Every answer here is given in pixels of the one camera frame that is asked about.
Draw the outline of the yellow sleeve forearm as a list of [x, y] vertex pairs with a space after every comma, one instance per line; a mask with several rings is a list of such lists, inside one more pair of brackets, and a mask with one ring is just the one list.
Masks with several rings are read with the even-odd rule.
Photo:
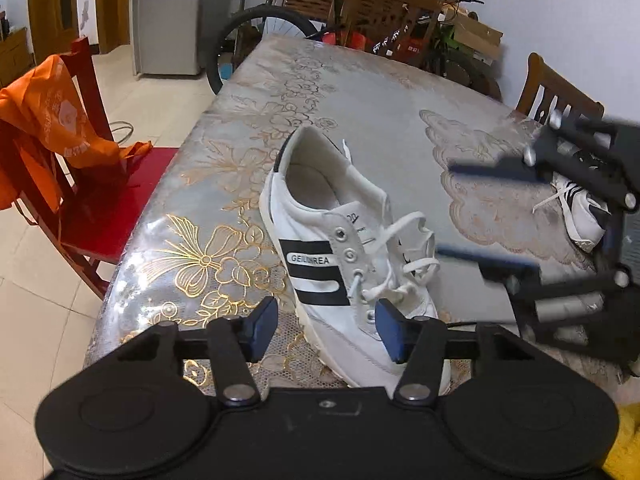
[[640, 404], [618, 408], [620, 426], [603, 470], [615, 480], [640, 480]]

